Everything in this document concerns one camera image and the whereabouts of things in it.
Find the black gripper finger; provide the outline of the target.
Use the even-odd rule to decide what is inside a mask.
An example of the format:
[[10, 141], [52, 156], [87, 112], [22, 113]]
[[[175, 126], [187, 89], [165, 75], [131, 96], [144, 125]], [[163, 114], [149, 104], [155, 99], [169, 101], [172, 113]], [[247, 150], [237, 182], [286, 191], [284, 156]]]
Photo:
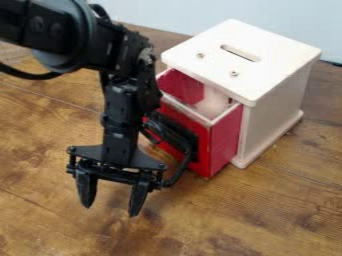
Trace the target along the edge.
[[147, 194], [149, 190], [149, 182], [148, 181], [139, 181], [132, 186], [132, 192], [131, 192], [131, 198], [129, 198], [129, 204], [128, 204], [128, 214], [131, 217], [135, 217], [139, 215], [139, 212], [141, 210]]
[[93, 204], [97, 192], [97, 177], [89, 172], [77, 169], [75, 180], [81, 205], [89, 208]]

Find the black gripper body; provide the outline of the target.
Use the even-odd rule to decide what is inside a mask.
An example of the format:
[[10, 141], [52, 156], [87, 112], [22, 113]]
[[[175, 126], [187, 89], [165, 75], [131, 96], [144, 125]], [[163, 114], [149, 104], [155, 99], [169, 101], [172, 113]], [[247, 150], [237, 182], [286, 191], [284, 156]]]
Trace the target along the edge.
[[103, 142], [92, 146], [71, 146], [66, 150], [66, 172], [76, 170], [93, 174], [99, 180], [128, 185], [149, 182], [149, 190], [161, 187], [167, 166], [145, 155], [137, 146], [144, 114], [140, 111], [137, 88], [131, 84], [111, 85], [104, 90], [101, 115]]

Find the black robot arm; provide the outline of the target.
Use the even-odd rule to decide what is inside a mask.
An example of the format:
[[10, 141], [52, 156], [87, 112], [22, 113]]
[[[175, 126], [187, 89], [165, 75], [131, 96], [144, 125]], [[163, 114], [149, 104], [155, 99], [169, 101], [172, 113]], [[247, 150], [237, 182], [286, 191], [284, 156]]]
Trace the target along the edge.
[[81, 68], [99, 72], [103, 143], [66, 149], [66, 172], [84, 207], [95, 201], [99, 180], [131, 185], [128, 214], [136, 216], [148, 192], [161, 187], [167, 169], [137, 148], [143, 119], [161, 98], [152, 44], [84, 0], [0, 0], [0, 40], [29, 48], [48, 69], [45, 74], [29, 74], [0, 64], [0, 72], [10, 76], [48, 80]]

